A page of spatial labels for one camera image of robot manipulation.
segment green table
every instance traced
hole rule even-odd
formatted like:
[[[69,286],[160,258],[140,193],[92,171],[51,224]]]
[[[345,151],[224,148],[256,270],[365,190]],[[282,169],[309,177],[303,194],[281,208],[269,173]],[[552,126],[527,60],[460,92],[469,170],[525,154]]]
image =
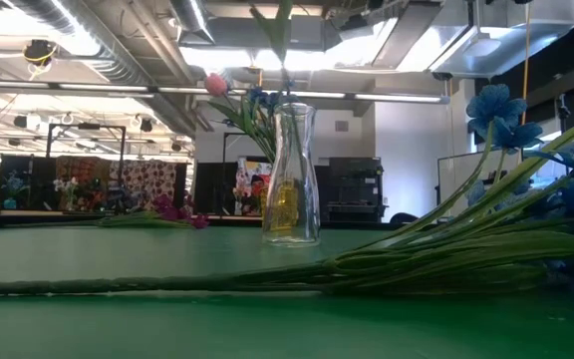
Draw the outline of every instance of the green table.
[[[0,230],[0,280],[202,275],[377,238],[263,246],[258,228]],[[574,296],[355,299],[148,293],[0,298],[0,358],[574,358]]]

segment glass vase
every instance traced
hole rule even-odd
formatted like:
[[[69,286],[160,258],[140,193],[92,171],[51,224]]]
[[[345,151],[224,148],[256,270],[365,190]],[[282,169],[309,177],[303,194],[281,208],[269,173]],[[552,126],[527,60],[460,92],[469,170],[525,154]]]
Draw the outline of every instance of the glass vase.
[[[316,245],[320,210],[310,149],[316,110],[305,104],[285,104],[276,110],[276,160],[263,210],[263,241]]]

